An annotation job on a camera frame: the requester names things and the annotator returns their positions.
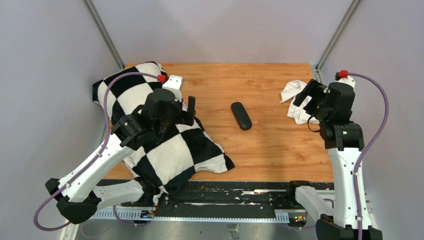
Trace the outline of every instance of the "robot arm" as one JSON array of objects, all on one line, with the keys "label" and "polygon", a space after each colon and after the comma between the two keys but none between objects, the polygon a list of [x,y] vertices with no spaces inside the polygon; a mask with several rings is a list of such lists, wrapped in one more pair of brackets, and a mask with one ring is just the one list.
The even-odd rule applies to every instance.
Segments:
[{"label": "robot arm", "polygon": [[[124,202],[152,204],[152,196],[160,191],[147,179],[138,177],[125,183],[96,186],[99,181],[122,159],[130,156],[146,143],[160,140],[169,125],[192,126],[196,99],[188,98],[187,111],[183,111],[183,78],[171,75],[162,85],[150,93],[144,105],[123,116],[112,128],[107,147],[99,154],[99,146],[87,159],[61,179],[51,178],[45,184],[52,195],[66,185],[55,197],[60,213],[73,224],[88,220],[97,210]],[[98,159],[71,184],[67,182],[95,155]]]},{"label": "robot arm", "polygon": [[[364,239],[383,239],[380,238],[381,231],[373,228],[367,208],[357,209],[356,205],[356,198],[360,198],[361,205],[366,206],[361,166],[356,174],[359,192],[354,190],[354,168],[364,149],[362,129],[350,121],[355,80],[350,76],[336,80],[327,87],[312,79],[293,103],[300,106],[307,96],[312,97],[304,110],[319,120],[319,134],[333,169],[335,207],[330,208],[316,190],[307,185],[295,188],[295,201],[316,221],[319,240],[357,239],[359,220],[362,221]],[[362,212],[361,218],[358,217],[359,211]]]}]

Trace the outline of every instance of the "black and white checkered cloth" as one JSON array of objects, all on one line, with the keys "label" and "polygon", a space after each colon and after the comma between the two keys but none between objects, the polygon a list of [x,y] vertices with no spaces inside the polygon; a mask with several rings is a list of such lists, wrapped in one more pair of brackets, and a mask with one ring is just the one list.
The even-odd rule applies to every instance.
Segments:
[{"label": "black and white checkered cloth", "polygon": [[[117,76],[130,72],[166,75],[162,66],[155,62],[130,67],[96,82],[93,101],[102,105],[108,84]],[[106,106],[112,124],[132,113],[138,105],[143,105],[147,95],[161,87],[162,83],[148,76],[133,75],[118,80],[108,94]],[[123,161],[135,177],[144,177],[169,194],[177,193],[198,171],[223,173],[235,167],[197,118],[193,126],[169,126],[158,144],[147,143]]]}]

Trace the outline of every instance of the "white towel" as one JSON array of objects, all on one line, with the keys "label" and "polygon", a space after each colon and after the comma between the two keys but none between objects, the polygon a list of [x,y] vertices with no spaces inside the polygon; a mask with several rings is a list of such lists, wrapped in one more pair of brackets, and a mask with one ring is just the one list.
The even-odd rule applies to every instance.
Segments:
[{"label": "white towel", "polygon": [[[293,100],[290,103],[290,106],[288,107],[287,117],[294,118],[294,121],[297,124],[305,124],[308,122],[308,119],[311,115],[307,114],[304,110],[304,107],[308,102],[311,100],[310,96],[307,96],[305,100],[302,102],[300,106],[293,105],[293,102],[295,101],[294,96],[302,92],[302,90],[306,87],[306,82],[300,81],[300,80],[294,80],[285,86],[284,90],[281,92],[281,101],[280,103],[284,103],[287,100],[293,98]],[[315,118],[311,118],[309,123],[311,124],[319,124],[320,122]]]}]

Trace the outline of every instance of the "white wall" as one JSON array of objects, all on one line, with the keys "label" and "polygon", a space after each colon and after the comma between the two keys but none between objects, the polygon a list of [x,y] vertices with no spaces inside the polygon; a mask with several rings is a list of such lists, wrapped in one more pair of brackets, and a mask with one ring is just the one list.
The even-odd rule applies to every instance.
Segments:
[{"label": "white wall", "polygon": [[316,64],[350,0],[93,0],[124,62]]},{"label": "white wall", "polygon": [[[365,157],[365,190],[385,240],[423,239],[424,2],[364,0],[323,69],[368,75],[388,94],[386,128]],[[366,143],[384,104],[378,90],[356,80],[352,120]]]},{"label": "white wall", "polygon": [[[91,85],[118,69],[81,0],[1,1],[0,32],[0,239],[56,240],[33,225],[44,183],[100,142]],[[47,227],[65,222],[55,205]]]}]

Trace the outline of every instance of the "wooden floor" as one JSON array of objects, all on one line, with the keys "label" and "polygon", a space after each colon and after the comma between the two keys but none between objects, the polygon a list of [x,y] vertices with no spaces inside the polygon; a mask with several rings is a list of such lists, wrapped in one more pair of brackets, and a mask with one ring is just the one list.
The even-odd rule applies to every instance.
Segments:
[{"label": "wooden floor", "polygon": [[[235,168],[221,174],[198,172],[193,180],[332,182],[331,163],[318,133],[287,117],[290,101],[280,92],[293,80],[313,78],[309,64],[163,63],[169,74],[184,78],[183,97],[196,97],[196,116],[222,145]],[[239,128],[231,104],[243,103],[253,126]],[[123,163],[106,176],[132,179]]]}]

